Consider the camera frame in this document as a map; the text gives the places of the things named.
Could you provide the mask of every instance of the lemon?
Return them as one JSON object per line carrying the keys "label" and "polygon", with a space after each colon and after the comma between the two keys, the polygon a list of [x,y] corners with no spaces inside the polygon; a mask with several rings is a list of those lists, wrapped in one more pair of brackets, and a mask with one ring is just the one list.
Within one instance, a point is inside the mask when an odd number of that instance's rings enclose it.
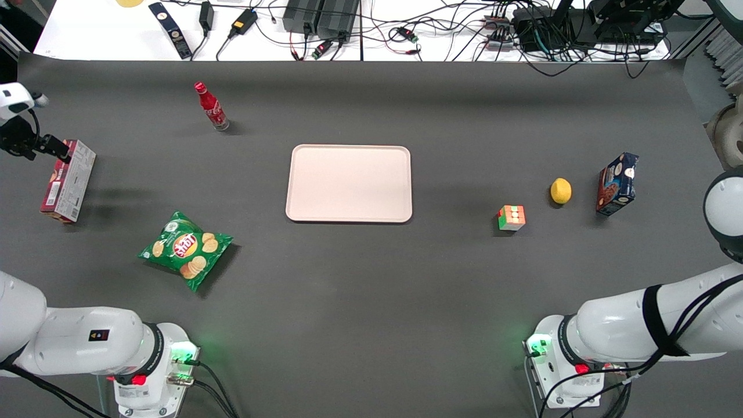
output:
{"label": "lemon", "polygon": [[139,6],[144,0],[116,0],[121,7],[134,7]]}
{"label": "lemon", "polygon": [[557,179],[552,183],[552,187],[550,187],[550,194],[555,203],[564,205],[568,203],[568,200],[573,195],[573,188],[570,187],[570,183],[567,180]]}

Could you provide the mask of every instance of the black strap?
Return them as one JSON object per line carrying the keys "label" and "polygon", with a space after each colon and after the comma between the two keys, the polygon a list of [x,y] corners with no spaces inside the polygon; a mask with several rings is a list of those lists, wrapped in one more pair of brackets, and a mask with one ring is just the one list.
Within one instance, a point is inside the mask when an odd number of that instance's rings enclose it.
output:
{"label": "black strap", "polygon": [[645,289],[645,295],[643,296],[645,326],[662,354],[671,357],[688,356],[689,353],[681,348],[678,343],[672,341],[666,332],[666,326],[663,324],[663,318],[661,318],[661,310],[658,308],[658,290],[661,286],[662,284],[658,284]]}

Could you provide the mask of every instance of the gray mat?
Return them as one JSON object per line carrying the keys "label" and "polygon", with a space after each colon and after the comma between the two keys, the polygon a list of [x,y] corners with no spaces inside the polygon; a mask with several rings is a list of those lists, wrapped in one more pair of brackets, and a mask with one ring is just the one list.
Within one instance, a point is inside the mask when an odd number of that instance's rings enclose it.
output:
{"label": "gray mat", "polygon": [[[520,341],[539,319],[727,262],[701,213],[721,168],[678,62],[630,80],[612,64],[548,79],[523,64],[22,61],[22,82],[51,100],[42,131],[99,158],[65,227],[38,213],[51,157],[0,155],[0,268],[50,306],[180,324],[244,417],[526,418]],[[231,118],[226,135],[197,80]],[[302,143],[407,147],[412,220],[289,221]],[[640,156],[637,200],[604,219],[597,175],[622,151]],[[558,176],[574,189],[563,208],[548,199]],[[516,234],[494,230],[504,204],[525,206]],[[196,295],[136,258],[173,210],[235,237]],[[626,416],[736,416],[740,360],[661,364]],[[51,380],[97,401],[92,376]],[[193,389],[182,416],[220,413]],[[12,379],[0,416],[77,417]]]}

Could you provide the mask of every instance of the red bottle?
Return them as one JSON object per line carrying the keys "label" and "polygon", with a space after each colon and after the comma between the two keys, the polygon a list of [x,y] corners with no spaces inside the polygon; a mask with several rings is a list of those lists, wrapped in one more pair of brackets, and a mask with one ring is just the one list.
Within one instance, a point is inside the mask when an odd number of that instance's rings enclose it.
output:
{"label": "red bottle", "polygon": [[201,82],[197,82],[193,85],[194,89],[198,93],[198,99],[201,101],[201,107],[204,112],[207,113],[207,117],[212,121],[214,129],[218,131],[224,131],[230,125],[230,120],[222,110],[222,106],[219,104],[219,100],[207,91],[207,87]]}

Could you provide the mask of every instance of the chips bag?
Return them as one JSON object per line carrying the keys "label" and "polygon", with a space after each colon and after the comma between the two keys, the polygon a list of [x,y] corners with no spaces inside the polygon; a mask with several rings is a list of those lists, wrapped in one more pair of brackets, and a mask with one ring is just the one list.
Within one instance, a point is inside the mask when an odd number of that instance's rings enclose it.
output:
{"label": "chips bag", "polygon": [[158,240],[138,257],[178,271],[196,292],[232,239],[226,234],[204,232],[186,215],[175,211]]}

